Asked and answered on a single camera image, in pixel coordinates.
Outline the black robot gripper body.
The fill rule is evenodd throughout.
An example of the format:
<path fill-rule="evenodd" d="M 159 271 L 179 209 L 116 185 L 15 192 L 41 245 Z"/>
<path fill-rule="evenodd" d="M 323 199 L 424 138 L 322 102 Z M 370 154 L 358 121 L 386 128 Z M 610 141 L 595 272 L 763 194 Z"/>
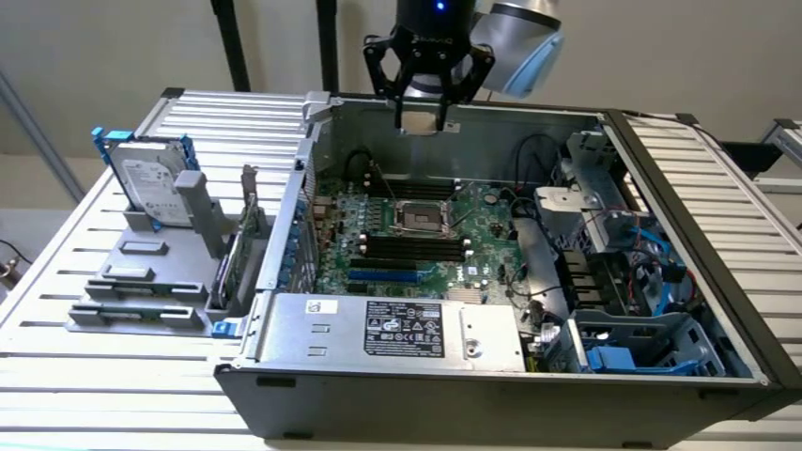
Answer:
<path fill-rule="evenodd" d="M 451 73 L 471 49 L 475 7 L 475 1 L 396 2 L 390 48 L 400 62 L 400 78 Z"/>

